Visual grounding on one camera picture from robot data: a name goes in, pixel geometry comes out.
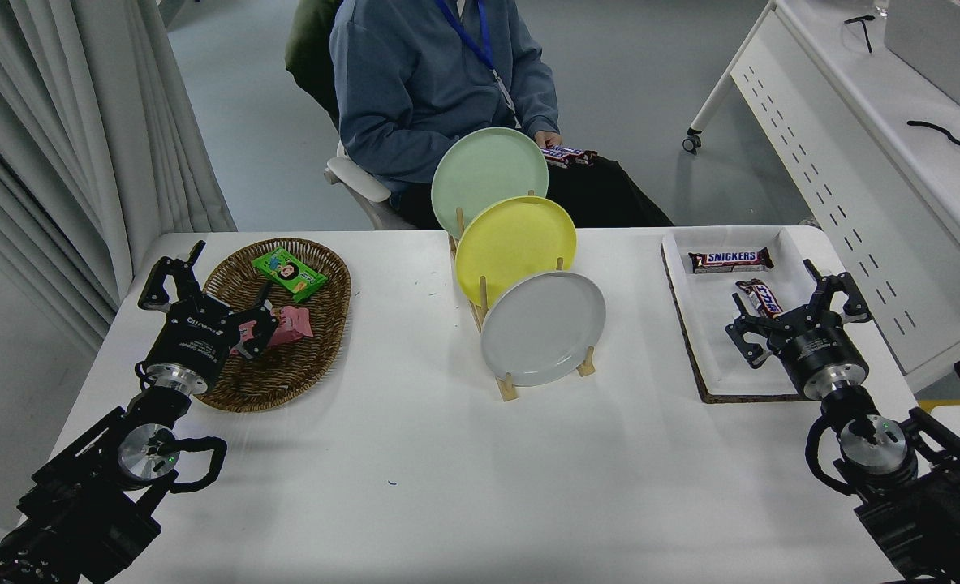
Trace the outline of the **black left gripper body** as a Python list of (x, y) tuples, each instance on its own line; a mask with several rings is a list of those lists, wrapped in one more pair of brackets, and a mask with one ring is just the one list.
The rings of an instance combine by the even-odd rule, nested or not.
[(144, 361), (144, 378), (189, 371), (197, 382), (215, 382), (231, 348), (239, 341), (243, 314), (209, 295), (158, 303), (149, 297), (145, 310), (163, 311), (166, 322)]

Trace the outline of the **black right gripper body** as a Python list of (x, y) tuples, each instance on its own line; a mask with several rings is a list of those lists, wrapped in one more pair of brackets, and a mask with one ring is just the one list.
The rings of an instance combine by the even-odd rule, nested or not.
[(773, 335), (773, 353), (795, 388), (840, 388), (867, 378), (867, 362), (839, 326), (785, 325)]

